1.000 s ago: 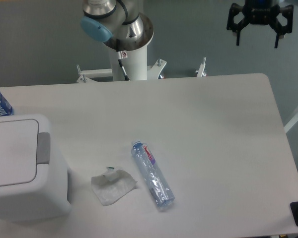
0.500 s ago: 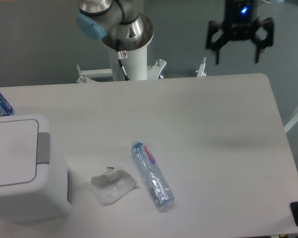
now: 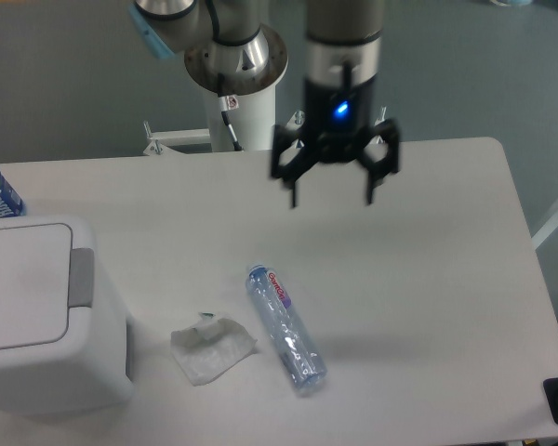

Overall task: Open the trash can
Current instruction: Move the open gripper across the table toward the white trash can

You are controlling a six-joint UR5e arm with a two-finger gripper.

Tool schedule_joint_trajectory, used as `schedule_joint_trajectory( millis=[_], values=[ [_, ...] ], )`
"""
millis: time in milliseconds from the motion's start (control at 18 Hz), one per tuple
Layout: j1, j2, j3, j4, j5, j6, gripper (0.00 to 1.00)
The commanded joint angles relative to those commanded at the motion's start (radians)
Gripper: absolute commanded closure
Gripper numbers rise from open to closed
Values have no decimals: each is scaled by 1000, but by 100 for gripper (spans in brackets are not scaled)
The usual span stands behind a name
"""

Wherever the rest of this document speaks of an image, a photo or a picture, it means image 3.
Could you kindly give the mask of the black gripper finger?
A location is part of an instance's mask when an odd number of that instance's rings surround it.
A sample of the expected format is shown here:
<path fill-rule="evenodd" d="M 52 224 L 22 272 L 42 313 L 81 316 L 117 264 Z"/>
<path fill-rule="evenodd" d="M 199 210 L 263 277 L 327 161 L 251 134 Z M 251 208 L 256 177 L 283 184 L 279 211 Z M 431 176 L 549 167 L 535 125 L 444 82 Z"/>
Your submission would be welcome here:
<path fill-rule="evenodd" d="M 302 147 L 289 162 L 282 164 L 282 154 L 297 141 L 302 143 Z M 320 158 L 320 151 L 315 142 L 309 139 L 305 125 L 299 129 L 288 129 L 285 125 L 272 128 L 270 177 L 281 180 L 285 189 L 290 191 L 292 209 L 298 206 L 297 182 L 320 162 Z"/>
<path fill-rule="evenodd" d="M 367 146 L 373 138 L 380 137 L 386 144 L 386 151 L 381 159 L 375 160 Z M 400 130 L 394 119 L 365 126 L 355 137 L 355 161 L 361 165 L 367 174 L 365 200 L 366 204 L 373 203 L 375 189 L 383 183 L 388 175 L 395 175 L 400 171 Z"/>

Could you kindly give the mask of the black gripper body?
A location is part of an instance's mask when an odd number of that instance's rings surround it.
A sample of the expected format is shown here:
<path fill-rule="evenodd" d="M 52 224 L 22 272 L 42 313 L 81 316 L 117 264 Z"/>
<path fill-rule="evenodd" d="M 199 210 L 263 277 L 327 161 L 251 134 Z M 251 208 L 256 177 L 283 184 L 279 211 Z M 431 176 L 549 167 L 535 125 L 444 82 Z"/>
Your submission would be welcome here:
<path fill-rule="evenodd" d="M 347 164 L 364 149 L 375 79 L 349 89 L 304 81 L 304 150 L 318 163 Z"/>

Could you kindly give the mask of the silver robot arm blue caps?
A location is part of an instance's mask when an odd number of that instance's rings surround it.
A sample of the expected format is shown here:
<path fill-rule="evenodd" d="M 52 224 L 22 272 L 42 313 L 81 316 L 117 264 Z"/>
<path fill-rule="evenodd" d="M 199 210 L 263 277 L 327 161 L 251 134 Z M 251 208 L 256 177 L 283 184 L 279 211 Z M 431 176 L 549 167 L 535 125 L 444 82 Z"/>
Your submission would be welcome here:
<path fill-rule="evenodd" d="M 317 164 L 356 162 L 372 197 L 400 169 L 397 123 L 371 119 L 384 8 L 381 1 L 307 3 L 298 125 L 278 124 L 274 105 L 259 104 L 288 63 L 260 1 L 133 1 L 128 12 L 151 52 L 159 59 L 182 55 L 205 91 L 214 151 L 269 151 L 270 175 L 287 190 Z"/>

